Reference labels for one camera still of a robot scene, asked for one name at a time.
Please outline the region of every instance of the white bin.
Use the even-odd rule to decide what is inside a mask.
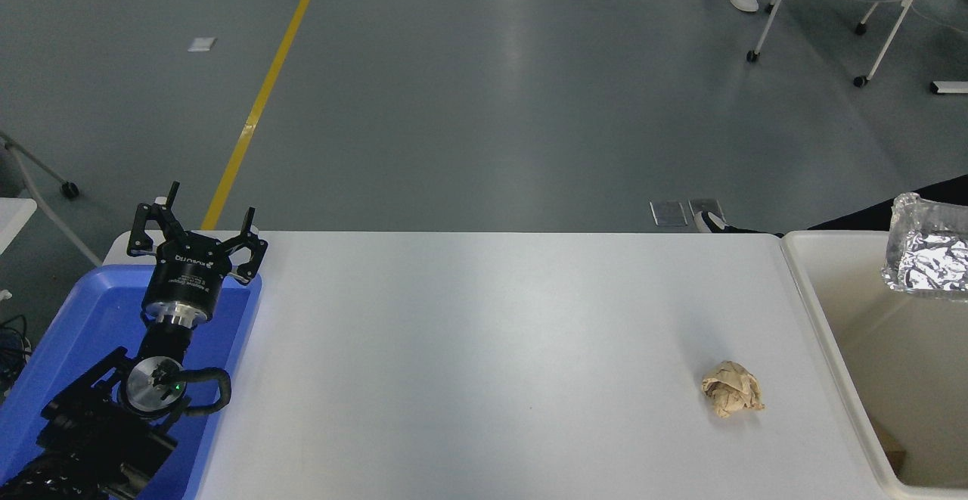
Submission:
[[[898,498],[968,499],[968,304],[889,290],[887,240],[795,231],[783,247],[881,485]],[[900,480],[864,410],[906,448]]]

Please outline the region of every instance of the aluminum foil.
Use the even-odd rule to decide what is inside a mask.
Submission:
[[[968,207],[900,194],[881,272],[892,290],[968,301]]]

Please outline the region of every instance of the gray floor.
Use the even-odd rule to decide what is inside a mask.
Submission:
[[[173,179],[197,227],[297,2],[0,0],[0,128],[96,252]],[[964,175],[968,98],[927,83],[968,79],[968,0],[917,0],[858,90],[899,10],[858,38],[866,7],[787,0],[750,65],[765,16],[726,0],[312,0],[219,227],[660,231],[650,200],[716,197],[788,231]],[[0,317],[39,339],[87,269],[35,214]]]

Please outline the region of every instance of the caster wheel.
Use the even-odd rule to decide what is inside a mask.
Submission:
[[[77,185],[75,183],[65,182],[61,184],[61,193],[67,199],[72,200],[80,195],[80,190],[77,189]]]

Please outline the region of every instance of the gripper logo text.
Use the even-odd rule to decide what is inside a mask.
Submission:
[[[175,255],[175,261],[176,262],[197,263],[199,266],[205,266],[205,268],[211,268],[211,266],[214,265],[214,262],[203,262],[203,261],[200,261],[200,259],[185,258],[184,256],[181,256],[181,255],[178,255],[178,254]]]

